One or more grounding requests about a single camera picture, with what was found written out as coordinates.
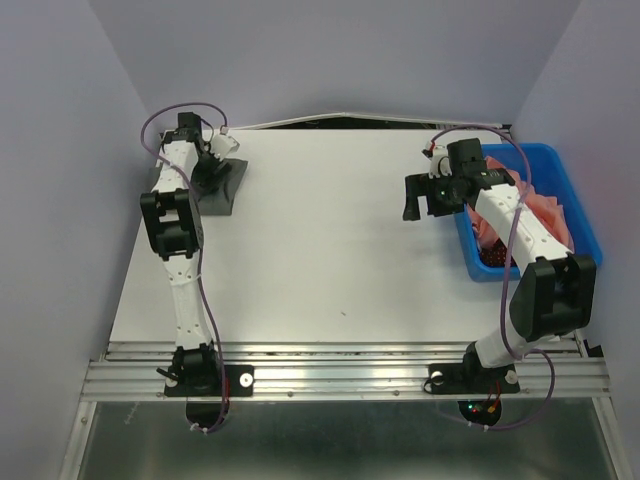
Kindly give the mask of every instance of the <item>lavender wall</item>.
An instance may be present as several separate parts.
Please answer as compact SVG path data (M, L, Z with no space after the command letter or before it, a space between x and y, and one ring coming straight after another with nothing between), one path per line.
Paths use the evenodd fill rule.
M89 0L148 110L512 122L578 0Z
M0 468L57 478L137 229L145 110L85 0L0 15Z
M584 0L517 121L520 141L554 146L605 259L589 328L602 346L629 460L640 477L640 3Z

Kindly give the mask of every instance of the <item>white tabletop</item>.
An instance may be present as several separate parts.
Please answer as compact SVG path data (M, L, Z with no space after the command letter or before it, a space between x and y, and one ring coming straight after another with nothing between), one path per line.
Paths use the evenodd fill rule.
M203 278L225 342L472 341L500 285L473 282L452 217L403 222L430 130L238 130L231 217L204 217ZM455 141L488 132L453 132ZM173 342L169 282L141 226L112 342Z

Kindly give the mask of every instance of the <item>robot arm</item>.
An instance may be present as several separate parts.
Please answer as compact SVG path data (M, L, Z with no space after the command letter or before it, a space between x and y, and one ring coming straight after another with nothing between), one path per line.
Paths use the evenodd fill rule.
M509 242L520 198L505 169L488 169L477 139L454 142L433 150L429 173L405 179L404 220L419 220L418 198L427 198L433 216L464 212L471 206ZM513 258L521 272L506 322L506 337L516 355L523 356L542 341L585 327L591 316L596 266L587 255L575 255L551 236L534 213L523 206L515 233ZM461 365L438 365L446 372L433 394L483 393L502 381L513 357L500 328L472 343ZM517 392L516 385L503 391Z
M195 186L211 190L222 184L228 173L225 157L238 143L227 135L204 142L201 119L193 113L178 114L178 125L163 138L169 163L162 164L151 192L140 197L149 242L167 273L176 316L176 351L168 370L158 373L167 378L167 396L219 395L220 367L198 281L204 233L195 198L202 190Z

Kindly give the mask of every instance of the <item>pink cloth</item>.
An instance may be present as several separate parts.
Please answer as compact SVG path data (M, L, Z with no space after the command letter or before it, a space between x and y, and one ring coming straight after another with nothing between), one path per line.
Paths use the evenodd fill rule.
M504 165L495 158L487 157L487 167L504 168ZM516 181L516 186L520 193L522 193L526 185L525 182L520 180L518 172L513 170L507 171ZM567 222L564 219L564 210L562 205L558 204L558 199L556 197L545 197L544 195L540 195L536 193L532 186L529 191L529 195L527 195L526 203L549 233L560 243L573 250L573 240L571 239L571 234L567 228ZM478 240L480 248L488 249L493 247L500 238L496 231L491 228L484 218L474 212L471 208L469 208L469 216L471 217L473 231L476 234L476 239Z

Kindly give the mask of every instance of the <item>red object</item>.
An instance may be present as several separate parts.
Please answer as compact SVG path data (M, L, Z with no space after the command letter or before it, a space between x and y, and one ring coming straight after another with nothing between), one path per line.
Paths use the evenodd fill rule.
M480 250L480 260L487 267L504 267L504 262L507 260L507 247L502 243L502 240L498 240L493 244L493 247ZM516 266L513 258L511 259L511 266Z

